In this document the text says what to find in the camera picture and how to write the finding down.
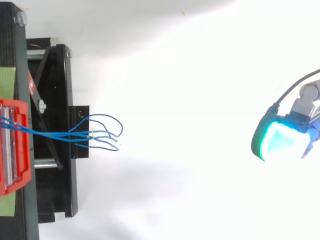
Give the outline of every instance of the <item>screw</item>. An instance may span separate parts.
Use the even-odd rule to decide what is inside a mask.
[[[28,24],[28,17],[24,11],[19,11],[14,18],[14,22],[21,27],[25,27]]]
[[[65,56],[68,58],[68,59],[72,59],[72,57],[74,56],[73,52],[68,49],[65,51]]]
[[[45,102],[42,99],[39,100],[39,102],[38,102],[38,109],[41,114],[43,114],[45,112],[45,110],[47,109],[47,105],[45,104]]]

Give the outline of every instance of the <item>red label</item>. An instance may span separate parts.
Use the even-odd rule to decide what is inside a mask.
[[[31,96],[34,95],[35,90],[36,90],[36,85],[35,85],[34,79],[32,78],[32,76],[29,72],[29,91],[30,91]]]

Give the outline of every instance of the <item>teal led light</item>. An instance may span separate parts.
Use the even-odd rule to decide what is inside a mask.
[[[264,161],[301,158],[309,143],[309,134],[275,121],[262,139],[260,157]]]

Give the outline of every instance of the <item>wire bundle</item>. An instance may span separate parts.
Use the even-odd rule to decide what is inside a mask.
[[[120,126],[121,126],[121,131],[118,135],[108,131],[108,129],[106,128],[106,126],[98,121],[98,120],[94,120],[94,119],[90,119],[90,117],[93,116],[103,116],[103,117],[109,117],[112,118],[114,120],[116,120]],[[35,131],[32,130],[28,127],[25,127],[21,124],[18,124],[6,117],[0,116],[0,127],[3,129],[10,129],[10,130],[16,130],[16,131],[20,131],[23,133],[27,133],[27,134],[32,134],[32,135],[39,135],[39,136],[43,136],[45,138],[50,138],[50,139],[55,139],[55,140],[59,140],[59,141],[64,141],[64,142],[68,142],[68,143],[75,143],[76,146],[79,147],[84,147],[84,148],[95,148],[95,149],[105,149],[105,150],[109,150],[109,151],[118,151],[119,148],[115,145],[113,145],[112,143],[110,143],[109,141],[106,140],[102,140],[102,139],[109,139],[114,141],[115,143],[118,142],[117,139],[121,136],[124,127],[122,125],[122,123],[117,120],[115,117],[110,116],[110,115],[106,115],[106,114],[92,114],[89,115],[87,117],[85,117],[81,122],[79,122],[75,127],[73,127],[72,129],[70,129],[68,132],[41,132],[41,131]],[[99,123],[103,126],[104,130],[92,130],[92,131],[79,131],[79,132],[73,132],[77,127],[79,127],[84,121],[92,121],[92,122],[96,122]],[[83,144],[80,144],[81,142],[86,142],[86,141],[90,141],[90,140],[94,140],[100,143],[104,143],[104,144],[108,144],[113,148],[107,148],[107,147],[101,147],[101,146],[86,146]]]

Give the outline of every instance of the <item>green tape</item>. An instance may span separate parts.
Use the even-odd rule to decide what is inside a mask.
[[[14,99],[15,67],[0,67],[0,99]],[[0,197],[0,217],[14,217],[16,193]]]
[[[16,207],[16,192],[0,197],[0,217],[14,217]]]

